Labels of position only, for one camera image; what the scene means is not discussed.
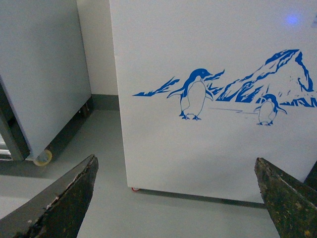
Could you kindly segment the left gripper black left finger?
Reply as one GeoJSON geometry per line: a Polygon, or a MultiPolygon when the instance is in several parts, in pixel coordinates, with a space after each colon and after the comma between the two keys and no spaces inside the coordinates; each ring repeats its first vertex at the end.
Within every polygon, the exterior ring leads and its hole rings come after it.
{"type": "Polygon", "coordinates": [[[75,238],[89,208],[99,168],[90,155],[0,220],[2,238],[75,238]]]}

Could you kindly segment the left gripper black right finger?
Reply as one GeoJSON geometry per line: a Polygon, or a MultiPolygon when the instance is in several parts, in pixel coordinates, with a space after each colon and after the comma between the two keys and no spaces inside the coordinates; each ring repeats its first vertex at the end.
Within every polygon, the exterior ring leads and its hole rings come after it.
{"type": "Polygon", "coordinates": [[[317,236],[317,190],[264,158],[255,174],[264,205],[281,238],[317,236]]]}

